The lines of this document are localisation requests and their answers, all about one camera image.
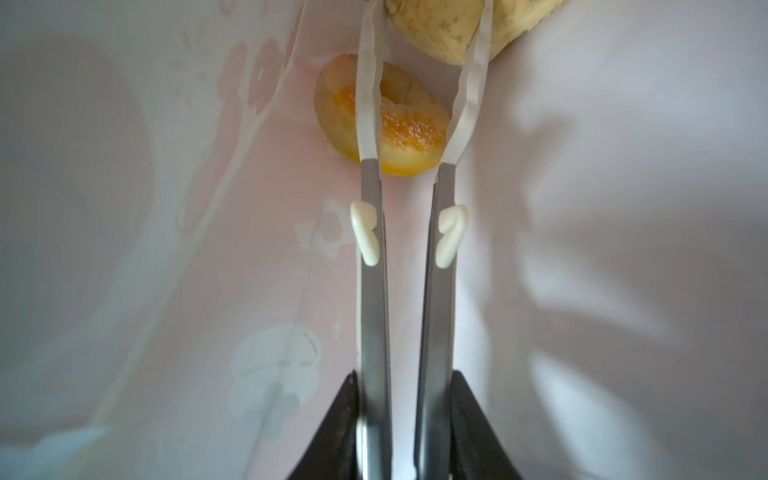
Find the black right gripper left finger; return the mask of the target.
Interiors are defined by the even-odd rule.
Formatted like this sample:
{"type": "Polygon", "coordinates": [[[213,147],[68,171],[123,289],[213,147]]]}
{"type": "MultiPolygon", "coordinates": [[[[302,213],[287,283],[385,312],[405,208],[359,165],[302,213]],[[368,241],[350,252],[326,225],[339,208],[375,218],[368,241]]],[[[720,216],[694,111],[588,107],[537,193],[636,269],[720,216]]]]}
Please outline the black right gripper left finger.
{"type": "Polygon", "coordinates": [[[356,480],[359,387],[355,371],[343,380],[303,456],[288,480],[356,480]]]}

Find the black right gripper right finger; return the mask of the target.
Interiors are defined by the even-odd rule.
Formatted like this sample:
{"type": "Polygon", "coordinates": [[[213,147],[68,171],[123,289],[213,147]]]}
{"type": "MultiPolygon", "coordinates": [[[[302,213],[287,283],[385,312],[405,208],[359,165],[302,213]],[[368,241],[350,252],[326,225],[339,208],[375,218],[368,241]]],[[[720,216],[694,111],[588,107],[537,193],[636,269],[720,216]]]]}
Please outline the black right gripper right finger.
{"type": "Polygon", "coordinates": [[[459,480],[522,480],[502,448],[464,375],[450,385],[450,474],[459,480]]]}

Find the red white paper bag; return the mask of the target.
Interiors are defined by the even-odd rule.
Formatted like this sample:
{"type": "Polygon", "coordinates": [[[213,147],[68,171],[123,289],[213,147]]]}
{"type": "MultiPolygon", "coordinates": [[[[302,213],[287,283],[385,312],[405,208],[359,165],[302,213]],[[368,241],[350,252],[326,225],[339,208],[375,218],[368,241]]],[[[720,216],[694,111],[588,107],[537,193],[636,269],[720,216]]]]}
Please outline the red white paper bag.
{"type": "MultiPolygon", "coordinates": [[[[767,5],[562,1],[456,169],[453,366],[526,479],[767,475],[767,5]]],[[[357,363],[363,1],[1,5],[1,475],[283,479],[357,363]]]]}

